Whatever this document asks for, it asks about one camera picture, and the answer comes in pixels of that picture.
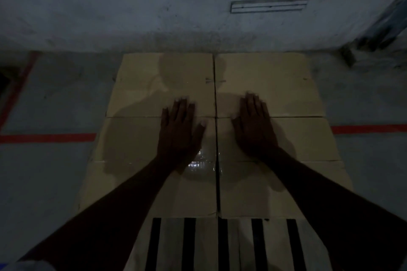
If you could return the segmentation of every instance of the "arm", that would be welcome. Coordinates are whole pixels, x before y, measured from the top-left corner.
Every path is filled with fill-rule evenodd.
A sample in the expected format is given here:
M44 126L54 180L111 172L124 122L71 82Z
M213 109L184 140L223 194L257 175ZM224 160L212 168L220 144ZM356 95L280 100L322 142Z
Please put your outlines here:
M232 122L239 146L274 171L344 270L398 270L407 254L407 222L279 148L258 96L242 98L240 116Z
M45 260L58 271L123 270L147 213L169 174L196 156L205 131L192 134L195 105L175 101L161 118L157 156L140 172L72 218L20 260Z

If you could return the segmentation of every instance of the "forearm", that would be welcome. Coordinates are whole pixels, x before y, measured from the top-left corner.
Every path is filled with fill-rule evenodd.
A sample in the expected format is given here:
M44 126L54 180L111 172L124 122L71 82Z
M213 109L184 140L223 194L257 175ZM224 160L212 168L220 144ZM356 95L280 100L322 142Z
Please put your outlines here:
M266 164L345 270L397 270L407 253L407 223L282 152Z
M58 271L78 266L89 270L122 270L155 196L172 170L165 165L164 161L154 159L21 260L46 260Z

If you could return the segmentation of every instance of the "white wall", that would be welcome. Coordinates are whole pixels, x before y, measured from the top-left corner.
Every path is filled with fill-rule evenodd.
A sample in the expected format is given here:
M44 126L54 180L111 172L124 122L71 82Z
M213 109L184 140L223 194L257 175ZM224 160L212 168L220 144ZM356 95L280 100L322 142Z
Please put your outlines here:
M0 0L0 49L264 51L338 47L393 0L310 0L229 14L233 0Z

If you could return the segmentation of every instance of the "red stripe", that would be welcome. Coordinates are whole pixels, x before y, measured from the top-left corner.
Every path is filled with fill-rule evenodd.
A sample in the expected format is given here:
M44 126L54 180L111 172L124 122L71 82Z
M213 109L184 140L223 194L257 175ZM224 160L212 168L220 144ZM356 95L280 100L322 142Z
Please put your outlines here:
M30 142L93 142L95 138L96 133L0 135L0 144L24 144Z
M23 70L23 73L21 74L19 81L16 83L16 85L14 87L13 93L7 99L7 102L4 105L3 110L0 114L0 130L3 127L3 125L6 123L6 120L9 116L9 114L11 113L11 110L13 109L14 105L17 103L18 97L28 78L28 74L30 74L31 70L33 69L34 63L37 61L40 54L41 53L38 51L30 52L30 54L28 56L28 64L25 67L25 69Z
M407 132L407 124L334 125L331 129L333 134L396 133Z

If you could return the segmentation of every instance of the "gray floor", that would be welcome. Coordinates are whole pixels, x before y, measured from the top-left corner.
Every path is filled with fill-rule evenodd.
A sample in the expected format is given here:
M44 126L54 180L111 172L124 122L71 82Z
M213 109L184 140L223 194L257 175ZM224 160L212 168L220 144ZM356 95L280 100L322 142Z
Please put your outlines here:
M24 59L0 54L0 61ZM349 69L310 54L331 125L407 123L407 68ZM120 54L45 53L1 134L97 132ZM355 191L407 220L407 134L338 135ZM0 145L0 263L71 215L92 143Z

